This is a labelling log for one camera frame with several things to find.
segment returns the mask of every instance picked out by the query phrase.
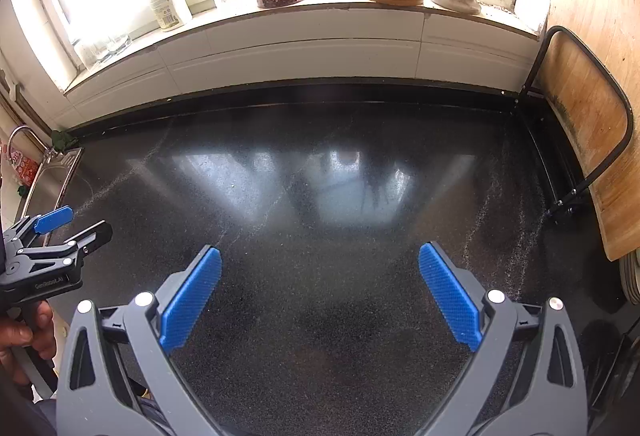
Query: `stainless steel sink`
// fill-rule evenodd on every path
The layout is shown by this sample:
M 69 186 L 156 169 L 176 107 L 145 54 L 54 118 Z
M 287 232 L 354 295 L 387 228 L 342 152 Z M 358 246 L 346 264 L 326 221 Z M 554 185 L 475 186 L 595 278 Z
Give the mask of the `stainless steel sink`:
M 54 155 L 40 165 L 36 178 L 24 203 L 19 217 L 37 216 L 57 209 L 62 204 L 66 186 L 78 166 L 82 155 L 82 147 L 69 150 L 65 155 Z M 41 239 L 41 244 L 48 245 L 51 234 Z

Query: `wooden cutting board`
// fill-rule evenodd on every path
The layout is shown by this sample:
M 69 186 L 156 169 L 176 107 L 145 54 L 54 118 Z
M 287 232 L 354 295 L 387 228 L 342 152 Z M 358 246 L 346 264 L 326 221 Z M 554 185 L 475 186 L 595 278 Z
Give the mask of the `wooden cutting board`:
M 605 251 L 613 261 L 640 247 L 640 0 L 551 0 L 552 25 L 573 30 L 591 48 L 634 109 L 631 144 L 590 188 Z M 539 79 L 587 174 L 622 138 L 622 104 L 562 33 L 553 39 Z

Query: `blue gripper pad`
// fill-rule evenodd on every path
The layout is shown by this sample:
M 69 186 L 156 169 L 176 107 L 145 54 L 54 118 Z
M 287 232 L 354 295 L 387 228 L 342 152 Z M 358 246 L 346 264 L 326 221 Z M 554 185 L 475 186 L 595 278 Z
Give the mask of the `blue gripper pad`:
M 222 274 L 222 258 L 209 249 L 164 309 L 159 342 L 165 353 L 184 346 Z
M 453 336 L 475 352 L 482 332 L 480 312 L 474 302 L 432 244 L 425 243 L 420 248 L 418 267 Z
M 33 230 L 36 234 L 46 234 L 62 225 L 66 225 L 73 218 L 74 212 L 71 210 L 71 207 L 65 205 L 64 207 L 60 207 L 60 209 L 40 216 L 34 223 Z

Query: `faucet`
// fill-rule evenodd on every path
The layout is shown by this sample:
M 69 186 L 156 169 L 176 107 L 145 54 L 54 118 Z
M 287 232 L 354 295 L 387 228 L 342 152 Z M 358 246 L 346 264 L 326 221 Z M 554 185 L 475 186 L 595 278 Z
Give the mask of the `faucet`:
M 11 135 L 9 135 L 9 141 L 6 144 L 7 156 L 11 156 L 11 143 L 14 141 L 14 137 L 21 131 L 30 132 L 31 136 L 33 136 L 33 138 L 36 139 L 36 142 L 39 143 L 41 148 L 44 150 L 44 155 L 43 155 L 44 159 L 42 161 L 43 163 L 49 163 L 53 158 L 58 156 L 59 153 L 57 152 L 57 150 L 53 146 L 49 147 L 46 143 L 42 142 L 42 140 L 40 140 L 38 136 L 34 133 L 33 129 L 31 129 L 31 127 L 27 126 L 26 124 L 16 127 L 11 132 Z

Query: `silver screw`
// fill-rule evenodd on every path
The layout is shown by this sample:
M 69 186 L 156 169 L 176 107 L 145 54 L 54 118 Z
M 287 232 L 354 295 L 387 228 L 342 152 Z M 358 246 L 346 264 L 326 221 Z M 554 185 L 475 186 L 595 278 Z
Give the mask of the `silver screw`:
M 136 295 L 136 304 L 138 306 L 149 306 L 154 299 L 154 295 L 149 291 L 143 291 Z
M 495 304 L 500 304 L 501 302 L 504 302 L 504 294 L 500 291 L 500 290 L 489 290 L 486 294 L 486 296 L 489 298 L 489 301 L 491 302 L 495 302 Z
M 80 313 L 90 312 L 92 307 L 94 307 L 94 305 L 89 301 L 89 299 L 84 299 L 84 301 L 80 301 L 78 303 L 78 311 Z
M 558 297 L 552 297 L 549 299 L 549 306 L 554 310 L 561 310 L 564 307 L 564 304 L 562 304 L 562 301 L 560 301 Z

